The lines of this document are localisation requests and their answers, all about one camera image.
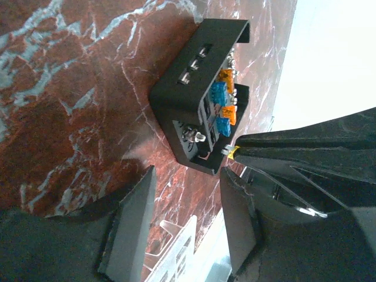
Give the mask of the black fuse box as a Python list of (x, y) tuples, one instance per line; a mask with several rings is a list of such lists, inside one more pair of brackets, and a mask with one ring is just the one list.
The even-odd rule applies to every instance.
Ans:
[(216, 80), (233, 46), (250, 41), (246, 19), (204, 19), (160, 80), (150, 106), (181, 165), (215, 175), (238, 128), (226, 137), (217, 130), (219, 108), (211, 99)]

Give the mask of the small yellow fuse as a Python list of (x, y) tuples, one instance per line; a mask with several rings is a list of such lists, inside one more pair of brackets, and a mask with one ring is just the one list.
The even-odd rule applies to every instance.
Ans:
[(222, 150), (221, 154), (226, 156), (227, 158), (233, 160), (234, 159), (234, 153), (239, 149), (239, 146), (231, 146), (231, 145), (226, 145)]

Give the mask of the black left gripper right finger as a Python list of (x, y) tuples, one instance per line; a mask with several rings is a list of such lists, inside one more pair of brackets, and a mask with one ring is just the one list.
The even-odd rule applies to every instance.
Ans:
[(234, 281), (374, 281), (375, 208), (312, 216), (224, 167), (220, 172)]

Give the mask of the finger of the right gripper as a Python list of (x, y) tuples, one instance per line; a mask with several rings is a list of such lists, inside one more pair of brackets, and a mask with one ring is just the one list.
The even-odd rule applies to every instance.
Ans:
[(240, 147), (375, 149), (375, 108), (301, 127), (237, 138)]
[(375, 207), (374, 151), (236, 151), (252, 171), (247, 193), (290, 207)]

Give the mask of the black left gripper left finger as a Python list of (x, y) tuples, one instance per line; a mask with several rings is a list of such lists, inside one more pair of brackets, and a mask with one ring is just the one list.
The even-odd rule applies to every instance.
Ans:
[(156, 169), (64, 216), (1, 211), (2, 281), (139, 281)]

